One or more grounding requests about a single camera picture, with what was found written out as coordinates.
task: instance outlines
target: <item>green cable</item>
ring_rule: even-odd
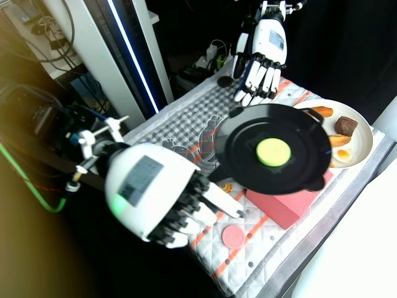
[[[4,157],[10,162],[10,164],[18,171],[18,173],[23,177],[27,187],[29,187],[30,191],[36,197],[36,199],[41,203],[41,205],[46,208],[47,211],[52,213],[57,213],[63,209],[66,204],[66,199],[60,199],[60,202],[56,208],[50,206],[46,200],[42,197],[36,187],[30,182],[29,177],[25,174],[24,170],[18,165],[18,163],[13,159],[11,154],[7,151],[6,147],[0,143],[0,151],[4,155]]]

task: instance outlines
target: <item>led light strip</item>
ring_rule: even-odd
[[[138,60],[136,59],[136,56],[135,56],[135,53],[134,53],[134,51],[132,49],[131,43],[130,43],[128,37],[127,37],[127,34],[125,33],[122,21],[120,20],[120,17],[118,16],[116,7],[114,6],[114,3],[113,3],[112,0],[107,0],[107,2],[109,4],[109,6],[110,6],[110,10],[112,11],[115,20],[116,20],[118,28],[120,29],[120,32],[123,35],[124,42],[127,45],[128,51],[130,52],[130,55],[131,55],[131,58],[134,61],[136,69],[138,70],[138,73],[139,73],[139,75],[141,77],[142,83],[145,86],[145,89],[146,89],[146,92],[148,93],[148,96],[150,98],[151,104],[154,107],[154,110],[156,111],[156,114],[157,114],[159,112],[159,109],[157,108],[157,105],[156,105],[156,103],[155,103],[155,101],[153,99],[153,96],[151,95],[148,83],[146,82],[146,79],[143,76],[143,73],[142,73],[142,70],[141,70],[141,66],[139,65]]]

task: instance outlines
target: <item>red disc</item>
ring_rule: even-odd
[[[235,250],[244,245],[245,235],[238,225],[229,225],[222,232],[222,241],[228,248]]]

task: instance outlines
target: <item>red box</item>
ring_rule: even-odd
[[[324,174],[326,184],[332,176],[330,171]],[[319,193],[300,191],[282,196],[269,196],[247,190],[246,197],[282,228],[287,229],[305,214]]]

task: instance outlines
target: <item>white robotic hand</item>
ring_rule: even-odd
[[[124,149],[112,158],[105,181],[114,216],[144,241],[168,248],[188,243],[200,224],[213,225],[215,212],[232,217],[243,207],[200,169],[177,153],[153,144]]]
[[[263,1],[255,20],[243,26],[237,42],[233,63],[233,78],[238,79],[250,57],[242,85],[234,95],[234,101],[243,107],[269,103],[277,94],[281,69],[285,68],[287,44],[283,22],[286,14],[303,7],[306,1],[296,6],[285,1]]]

